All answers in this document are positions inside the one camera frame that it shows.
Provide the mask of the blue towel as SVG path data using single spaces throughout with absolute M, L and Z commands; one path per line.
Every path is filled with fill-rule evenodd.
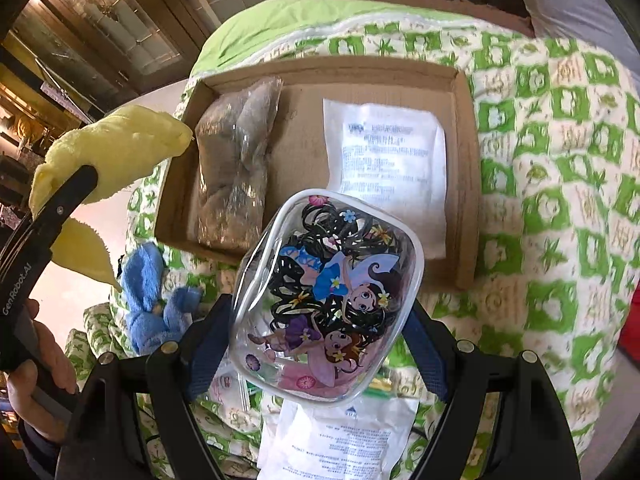
M 179 341 L 191 326 L 203 292 L 179 286 L 162 304 L 165 263 L 153 243 L 140 245 L 122 270 L 122 290 L 128 313 L 126 325 L 132 350 L 147 356 L 168 341 Z

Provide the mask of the yellow towel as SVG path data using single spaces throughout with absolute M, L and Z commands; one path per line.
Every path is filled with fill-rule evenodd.
M 193 132 L 165 112 L 125 105 L 94 124 L 70 130 L 56 140 L 32 180 L 28 206 L 39 214 L 48 199 L 81 166 L 96 168 L 98 183 L 86 204 L 106 200 L 152 174 L 163 160 L 181 155 Z M 119 286 L 110 254 L 99 234 L 74 218 L 66 220 L 52 245 L 52 261 L 97 282 Z

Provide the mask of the white gauze packet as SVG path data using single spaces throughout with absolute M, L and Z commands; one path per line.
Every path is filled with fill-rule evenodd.
M 285 400 L 266 422 L 259 479 L 388 479 L 409 440 L 419 401 L 358 396 L 334 408 Z
M 446 257 L 444 128 L 426 110 L 325 99 L 326 188 L 385 211 L 408 226 L 427 260 Z

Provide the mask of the cartoon clear pouch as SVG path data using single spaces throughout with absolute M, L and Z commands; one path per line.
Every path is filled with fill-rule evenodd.
M 229 358 L 282 398 L 345 404 L 386 359 L 423 271 L 422 245 L 404 222 L 340 193 L 300 191 L 241 263 Z

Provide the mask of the bagged brown fuzzy cloth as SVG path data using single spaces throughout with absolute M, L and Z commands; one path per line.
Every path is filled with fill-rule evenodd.
M 267 146 L 283 82 L 258 80 L 210 104 L 195 127 L 198 144 L 198 242 L 247 252 L 262 232 Z

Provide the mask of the green patterned quilt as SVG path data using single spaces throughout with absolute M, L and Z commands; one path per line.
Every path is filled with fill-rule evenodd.
M 177 114 L 205 76 L 285 58 L 404 58 L 465 73 L 480 140 L 477 285 L 421 292 L 420 300 L 485 353 L 536 351 L 580 457 L 608 397 L 639 281 L 639 96 L 608 51 L 507 28 L 367 0 L 268 0 L 209 37 Z M 161 162 L 132 192 L 122 270 L 153 243 L 165 263 L 162 304 L 193 286 L 208 310 L 236 269 L 153 237 L 167 171 Z M 245 390 L 248 410 L 202 394 L 195 418 L 224 472 L 255 478 L 262 423 L 280 414 L 283 399 Z

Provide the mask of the wooden glass door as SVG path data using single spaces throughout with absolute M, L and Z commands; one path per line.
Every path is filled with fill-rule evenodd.
M 12 36 L 107 108 L 186 78 L 206 39 L 265 0 L 29 0 Z

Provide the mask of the shallow cardboard box tray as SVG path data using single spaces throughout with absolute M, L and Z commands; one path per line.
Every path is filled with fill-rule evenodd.
M 283 89 L 268 154 L 266 221 L 295 193 L 329 182 L 322 102 L 378 103 L 427 110 L 445 130 L 446 256 L 425 263 L 430 292 L 467 290 L 474 283 L 480 237 L 480 153 L 465 73 L 452 67 L 374 56 L 292 58 L 229 70 L 198 81 L 183 122 L 196 126 L 216 99 L 278 76 Z

